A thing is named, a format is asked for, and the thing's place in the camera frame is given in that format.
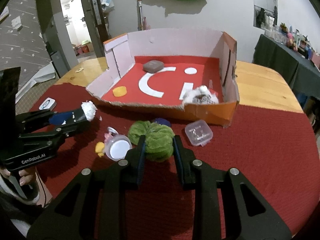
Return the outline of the person left hand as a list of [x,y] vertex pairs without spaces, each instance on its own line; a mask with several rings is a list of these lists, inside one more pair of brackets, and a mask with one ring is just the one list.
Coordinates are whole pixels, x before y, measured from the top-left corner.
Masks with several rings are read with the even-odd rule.
[[[29,185],[36,180],[35,167],[27,168],[26,170],[20,170],[18,174],[19,174],[19,184],[21,186]],[[10,171],[8,171],[6,168],[1,168],[1,175],[5,179],[9,179],[11,177]]]

